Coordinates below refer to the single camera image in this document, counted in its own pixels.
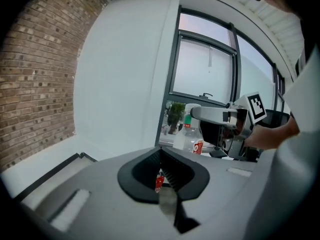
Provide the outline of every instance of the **brick wall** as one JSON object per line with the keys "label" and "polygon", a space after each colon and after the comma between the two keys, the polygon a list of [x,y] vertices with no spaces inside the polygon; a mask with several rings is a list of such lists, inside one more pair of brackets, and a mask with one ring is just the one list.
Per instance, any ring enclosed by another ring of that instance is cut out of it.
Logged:
{"label": "brick wall", "polygon": [[75,134],[77,58],[105,5],[30,0],[16,18],[0,51],[1,171]]}

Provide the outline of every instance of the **red label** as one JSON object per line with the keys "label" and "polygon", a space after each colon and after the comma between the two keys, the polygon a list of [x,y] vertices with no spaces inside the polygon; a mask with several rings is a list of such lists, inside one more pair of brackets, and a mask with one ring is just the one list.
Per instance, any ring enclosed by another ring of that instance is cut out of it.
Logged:
{"label": "red label", "polygon": [[204,145],[204,141],[203,140],[200,140],[197,143],[195,143],[194,146],[193,146],[193,153],[201,155],[203,145]]}
{"label": "red label", "polygon": [[155,180],[155,192],[158,193],[162,187],[162,184],[165,181],[165,177],[164,176],[157,176],[156,180]]}

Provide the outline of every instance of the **person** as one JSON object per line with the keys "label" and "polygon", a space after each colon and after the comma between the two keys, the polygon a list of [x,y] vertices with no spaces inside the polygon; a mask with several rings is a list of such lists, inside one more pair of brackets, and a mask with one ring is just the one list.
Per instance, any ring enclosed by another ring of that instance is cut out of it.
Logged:
{"label": "person", "polygon": [[[307,62],[315,45],[318,47],[319,30],[315,23],[317,18],[318,0],[264,0],[268,4],[287,13],[293,13],[300,19],[301,31],[304,37],[304,56]],[[299,133],[294,116],[291,114],[288,122],[277,128],[266,128],[256,125],[251,135],[245,140],[245,147],[258,149],[276,149],[286,139]]]}

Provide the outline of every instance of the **green plant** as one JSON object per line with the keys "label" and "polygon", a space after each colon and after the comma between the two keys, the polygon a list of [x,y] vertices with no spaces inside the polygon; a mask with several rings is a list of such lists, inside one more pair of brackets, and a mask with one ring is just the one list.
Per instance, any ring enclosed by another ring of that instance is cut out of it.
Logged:
{"label": "green plant", "polygon": [[180,102],[173,102],[170,111],[168,112],[168,125],[170,126],[169,134],[173,134],[177,129],[177,124],[179,120],[182,120],[184,117],[186,104]]}

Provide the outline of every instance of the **bottle label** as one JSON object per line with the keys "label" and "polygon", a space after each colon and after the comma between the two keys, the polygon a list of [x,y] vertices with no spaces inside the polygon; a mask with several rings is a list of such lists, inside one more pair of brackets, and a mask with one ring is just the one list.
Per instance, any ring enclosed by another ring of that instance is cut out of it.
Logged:
{"label": "bottle label", "polygon": [[165,175],[164,175],[164,172],[160,169],[160,171],[158,172],[158,175],[156,176],[156,180],[155,180],[155,189],[154,190],[156,193],[159,193],[164,181],[165,181]]}
{"label": "bottle label", "polygon": [[191,127],[191,115],[188,114],[184,117],[183,126],[187,128]]}
{"label": "bottle label", "polygon": [[193,145],[193,153],[201,155],[203,146],[204,146],[204,140],[203,139],[197,140]]}

